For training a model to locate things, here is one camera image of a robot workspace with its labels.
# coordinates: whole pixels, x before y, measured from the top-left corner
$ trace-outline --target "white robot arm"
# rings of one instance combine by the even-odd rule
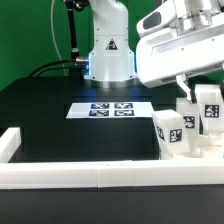
[[[188,77],[223,69],[223,0],[168,0],[137,24],[139,80],[147,87],[177,81],[191,101]]]

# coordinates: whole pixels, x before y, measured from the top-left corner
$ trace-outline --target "black tabletop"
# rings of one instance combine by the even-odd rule
[[[10,162],[158,159],[151,118],[65,119],[74,102],[152,102],[175,109],[175,84],[99,89],[79,79],[23,78],[0,93],[0,133],[21,127]],[[221,224],[224,188],[210,186],[1,190],[0,223]]]

